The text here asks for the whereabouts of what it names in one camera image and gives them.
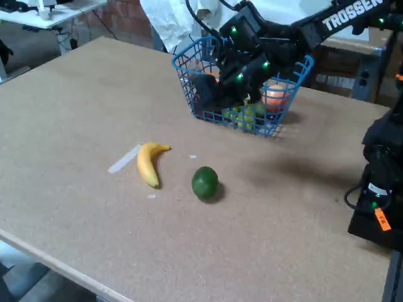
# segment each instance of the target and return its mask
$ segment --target blue wire basket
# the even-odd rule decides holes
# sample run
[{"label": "blue wire basket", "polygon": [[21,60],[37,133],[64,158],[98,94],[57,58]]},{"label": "blue wire basket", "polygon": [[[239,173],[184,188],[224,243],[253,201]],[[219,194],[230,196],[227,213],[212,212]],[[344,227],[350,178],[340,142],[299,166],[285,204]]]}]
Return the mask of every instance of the blue wire basket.
[{"label": "blue wire basket", "polygon": [[262,100],[256,104],[246,104],[220,111],[195,111],[198,101],[191,77],[195,74],[212,74],[219,80],[219,70],[211,56],[217,40],[203,37],[177,54],[172,64],[176,68],[182,90],[191,112],[197,118],[213,123],[232,126],[246,132],[271,136],[275,133],[293,101],[302,81],[314,64],[314,59],[305,56],[302,62],[295,64],[291,74],[278,73],[276,77],[264,83]]}]

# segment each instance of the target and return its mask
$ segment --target brown tabletop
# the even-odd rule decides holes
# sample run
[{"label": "brown tabletop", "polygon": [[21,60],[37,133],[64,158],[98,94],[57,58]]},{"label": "brown tabletop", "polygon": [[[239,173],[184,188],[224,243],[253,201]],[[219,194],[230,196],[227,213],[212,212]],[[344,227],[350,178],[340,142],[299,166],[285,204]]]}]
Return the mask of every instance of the brown tabletop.
[{"label": "brown tabletop", "polygon": [[[102,297],[380,301],[389,253],[347,233],[342,196],[385,108],[301,89],[276,138],[248,135],[192,117],[170,56],[106,38],[0,95],[0,238]],[[108,173],[148,141],[172,146],[162,189],[135,160]],[[218,203],[191,192],[203,165]]]},{"label": "brown tabletop", "polygon": [[392,31],[390,30],[381,31],[377,28],[370,28],[370,40],[367,42],[344,38],[328,38],[323,45],[371,55],[374,53],[379,53],[379,50],[383,49],[391,36]]}]

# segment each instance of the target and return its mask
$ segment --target lime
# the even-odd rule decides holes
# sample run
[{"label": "lime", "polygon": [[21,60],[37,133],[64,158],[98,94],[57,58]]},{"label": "lime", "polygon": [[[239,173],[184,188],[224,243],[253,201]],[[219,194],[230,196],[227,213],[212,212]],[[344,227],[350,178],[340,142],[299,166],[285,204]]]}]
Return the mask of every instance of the lime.
[{"label": "lime", "polygon": [[266,104],[256,103],[255,108],[256,108],[256,115],[264,116],[264,113],[266,112]]},{"label": "lime", "polygon": [[200,199],[214,196],[219,187],[219,177],[210,167],[199,168],[191,180],[193,193]]},{"label": "lime", "polygon": [[232,112],[228,109],[223,109],[222,114],[224,115],[224,118],[232,118]]}]

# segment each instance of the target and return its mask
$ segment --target yellow banana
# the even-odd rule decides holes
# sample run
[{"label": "yellow banana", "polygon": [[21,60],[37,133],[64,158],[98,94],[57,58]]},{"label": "yellow banana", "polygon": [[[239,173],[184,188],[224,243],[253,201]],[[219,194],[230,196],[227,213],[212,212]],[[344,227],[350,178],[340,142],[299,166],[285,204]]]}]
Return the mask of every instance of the yellow banana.
[{"label": "yellow banana", "polygon": [[171,149],[169,145],[161,145],[160,143],[145,143],[140,148],[137,155],[137,168],[141,177],[152,187],[159,185],[156,170],[152,165],[152,158],[156,154],[169,149]]}]

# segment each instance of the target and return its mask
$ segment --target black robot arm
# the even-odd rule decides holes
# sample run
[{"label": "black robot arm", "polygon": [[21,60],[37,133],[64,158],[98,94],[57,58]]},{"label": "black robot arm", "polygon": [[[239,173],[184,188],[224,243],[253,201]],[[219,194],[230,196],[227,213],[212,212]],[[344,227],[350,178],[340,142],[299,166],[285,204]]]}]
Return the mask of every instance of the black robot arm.
[{"label": "black robot arm", "polygon": [[369,17],[388,13],[393,2],[346,0],[291,25],[281,25],[264,20],[252,2],[241,1],[233,7],[237,14],[219,31],[210,30],[217,38],[213,56],[220,81],[216,83],[211,75],[192,80],[199,95],[197,106],[218,110],[240,106],[245,100],[258,102],[260,89],[270,77],[290,72],[299,59],[347,26],[360,31]]}]

